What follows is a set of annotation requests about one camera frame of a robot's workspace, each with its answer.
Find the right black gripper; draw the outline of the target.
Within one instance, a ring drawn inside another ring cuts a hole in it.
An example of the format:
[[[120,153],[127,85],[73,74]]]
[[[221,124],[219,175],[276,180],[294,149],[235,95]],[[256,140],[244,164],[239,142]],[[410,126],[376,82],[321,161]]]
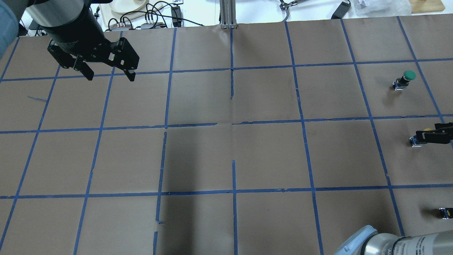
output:
[[[449,144],[453,139],[453,123],[435,123],[434,133],[425,135],[431,138],[434,144]]]

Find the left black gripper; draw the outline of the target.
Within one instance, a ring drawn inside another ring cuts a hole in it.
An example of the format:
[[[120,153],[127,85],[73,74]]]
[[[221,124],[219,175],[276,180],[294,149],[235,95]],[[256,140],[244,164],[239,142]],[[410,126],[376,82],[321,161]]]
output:
[[[73,68],[92,81],[94,71],[88,63],[102,62],[135,81],[139,55],[126,38],[108,40],[89,7],[57,7],[55,11],[57,21],[47,24],[51,37],[47,50],[62,68]]]

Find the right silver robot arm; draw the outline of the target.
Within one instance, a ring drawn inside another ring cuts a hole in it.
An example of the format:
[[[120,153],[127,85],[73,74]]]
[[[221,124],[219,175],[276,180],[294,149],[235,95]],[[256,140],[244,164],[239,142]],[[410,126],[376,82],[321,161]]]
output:
[[[448,144],[452,141],[452,122],[435,123],[434,129],[416,131],[409,138],[411,147],[424,144]],[[420,236],[396,236],[378,233],[366,225],[349,237],[335,255],[451,255],[453,232],[442,231]]]

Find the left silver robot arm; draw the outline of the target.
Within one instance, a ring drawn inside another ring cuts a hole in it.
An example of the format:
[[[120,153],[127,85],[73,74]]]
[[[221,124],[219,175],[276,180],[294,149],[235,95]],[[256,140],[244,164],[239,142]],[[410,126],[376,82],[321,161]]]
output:
[[[51,38],[48,52],[62,68],[73,68],[87,80],[94,71],[89,62],[102,62],[121,69],[133,82],[139,55],[129,41],[121,37],[108,40],[90,10],[90,0],[2,0],[1,55],[18,35],[19,21],[24,12]]]

